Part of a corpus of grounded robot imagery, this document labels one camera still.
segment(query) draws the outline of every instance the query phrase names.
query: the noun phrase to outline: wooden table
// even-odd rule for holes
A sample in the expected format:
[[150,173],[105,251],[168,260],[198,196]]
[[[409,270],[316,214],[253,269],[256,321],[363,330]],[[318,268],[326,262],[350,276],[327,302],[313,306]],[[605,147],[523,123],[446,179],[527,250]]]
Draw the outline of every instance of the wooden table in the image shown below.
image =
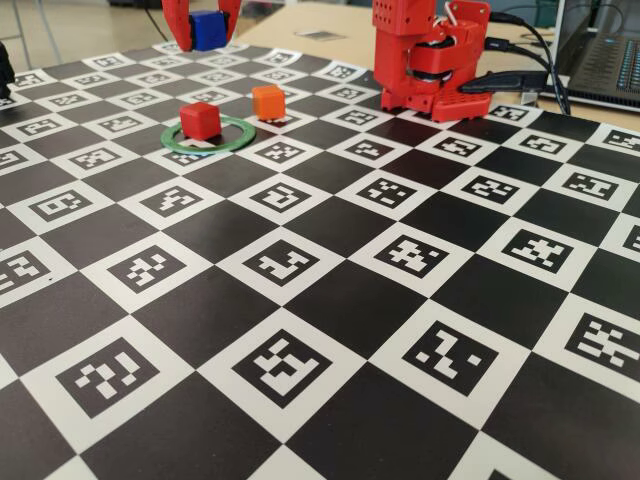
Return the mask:
[[[305,30],[326,30],[344,35],[346,38],[320,42],[295,34]],[[510,25],[492,24],[489,33],[491,36],[522,42],[524,40],[520,35],[526,31]],[[297,50],[309,55],[373,68],[375,29],[371,24],[369,8],[315,2],[290,5],[239,36],[237,41],[264,47]],[[526,57],[487,52],[482,56],[478,73],[519,68],[539,67]],[[496,98],[503,103],[520,103],[519,95],[513,93],[498,94]],[[555,101],[551,99],[541,99],[539,106],[551,112],[559,112]],[[572,108],[574,116],[640,131],[640,115],[637,113],[576,102],[573,102]]]

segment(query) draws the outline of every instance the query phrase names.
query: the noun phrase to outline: cable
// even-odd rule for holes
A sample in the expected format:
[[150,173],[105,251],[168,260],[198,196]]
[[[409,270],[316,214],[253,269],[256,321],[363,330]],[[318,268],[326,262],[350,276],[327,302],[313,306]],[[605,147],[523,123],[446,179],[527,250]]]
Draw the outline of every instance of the cable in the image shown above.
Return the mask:
[[151,20],[151,23],[153,23],[153,26],[156,27],[156,30],[158,31],[158,33],[160,34],[160,36],[162,37],[162,39],[165,42],[168,42],[169,39],[167,38],[167,36],[162,33],[162,30],[160,30],[160,26],[156,23],[155,19],[153,18],[153,16],[151,15],[151,12],[149,11],[149,7],[145,6],[144,7],[144,11],[147,12],[147,15],[149,16],[149,20]]

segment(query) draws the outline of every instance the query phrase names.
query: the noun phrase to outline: laptop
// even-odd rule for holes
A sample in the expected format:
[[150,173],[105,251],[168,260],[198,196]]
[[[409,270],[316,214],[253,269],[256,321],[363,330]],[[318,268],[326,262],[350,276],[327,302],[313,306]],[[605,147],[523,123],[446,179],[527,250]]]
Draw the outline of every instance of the laptop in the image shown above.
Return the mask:
[[560,0],[551,52],[572,101],[640,112],[640,1],[603,0],[597,19],[589,0]]

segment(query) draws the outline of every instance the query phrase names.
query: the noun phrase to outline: checkerboard mat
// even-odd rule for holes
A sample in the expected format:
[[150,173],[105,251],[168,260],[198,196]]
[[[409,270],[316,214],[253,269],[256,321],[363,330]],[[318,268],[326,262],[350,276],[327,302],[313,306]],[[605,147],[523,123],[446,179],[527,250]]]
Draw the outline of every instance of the checkerboard mat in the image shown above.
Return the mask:
[[[640,134],[383,113],[365,69],[246,45],[14,91],[1,478],[640,477]],[[162,149],[194,101],[255,141]]]

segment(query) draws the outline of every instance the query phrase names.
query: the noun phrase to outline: green ring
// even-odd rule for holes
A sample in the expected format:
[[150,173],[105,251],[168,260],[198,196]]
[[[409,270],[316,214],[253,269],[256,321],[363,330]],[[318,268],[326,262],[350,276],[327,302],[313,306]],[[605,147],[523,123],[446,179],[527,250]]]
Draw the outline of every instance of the green ring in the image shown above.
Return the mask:
[[222,145],[216,145],[211,148],[187,147],[185,145],[180,145],[175,140],[176,135],[182,131],[182,125],[178,123],[177,125],[169,127],[162,132],[160,141],[162,142],[162,145],[176,153],[185,153],[187,155],[211,155],[212,153],[231,152],[242,148],[249,144],[256,136],[256,128],[249,122],[245,122],[239,118],[227,117],[225,115],[220,115],[220,121],[240,127],[242,129],[242,136],[233,142],[223,143]]

